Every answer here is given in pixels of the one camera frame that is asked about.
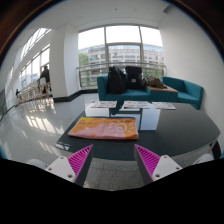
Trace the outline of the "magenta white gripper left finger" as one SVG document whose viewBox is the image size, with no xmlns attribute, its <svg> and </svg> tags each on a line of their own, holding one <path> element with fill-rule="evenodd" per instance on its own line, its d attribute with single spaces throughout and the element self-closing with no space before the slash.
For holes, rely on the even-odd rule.
<svg viewBox="0 0 224 224">
<path fill-rule="evenodd" d="M 83 186 L 93 157 L 93 146 L 78 150 L 69 157 L 60 156 L 51 163 L 46 171 Z"/>
</svg>

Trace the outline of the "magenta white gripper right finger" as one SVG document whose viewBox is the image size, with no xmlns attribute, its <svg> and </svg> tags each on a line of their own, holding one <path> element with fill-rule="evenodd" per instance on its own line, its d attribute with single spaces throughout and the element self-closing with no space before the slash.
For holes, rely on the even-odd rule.
<svg viewBox="0 0 224 224">
<path fill-rule="evenodd" d="M 134 146 L 134 157 L 145 185 L 182 169 L 168 155 L 159 156 L 140 145 Z"/>
</svg>

